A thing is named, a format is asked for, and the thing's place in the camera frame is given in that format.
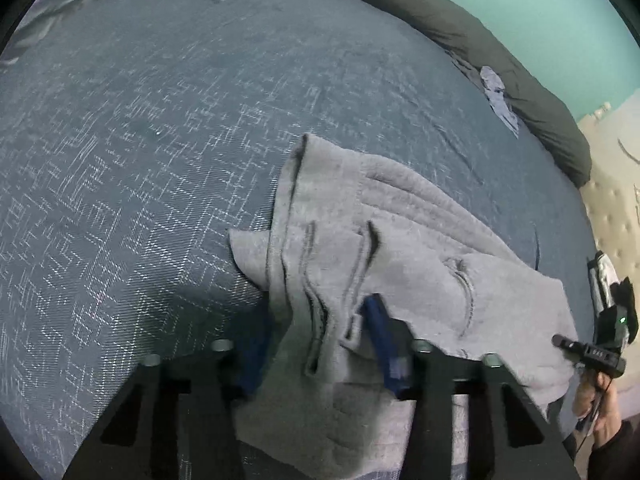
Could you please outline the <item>person's right hand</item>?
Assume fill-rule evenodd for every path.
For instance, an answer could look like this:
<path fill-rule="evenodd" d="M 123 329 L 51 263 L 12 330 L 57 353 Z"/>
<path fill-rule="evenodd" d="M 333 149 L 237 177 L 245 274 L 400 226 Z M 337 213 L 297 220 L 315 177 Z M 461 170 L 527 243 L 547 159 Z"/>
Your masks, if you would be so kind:
<path fill-rule="evenodd" d="M 615 382 L 602 372 L 595 370 L 582 372 L 573 411 L 579 418 L 586 417 L 592 411 L 596 412 L 592 430 L 596 448 L 606 445 L 622 428 Z"/>

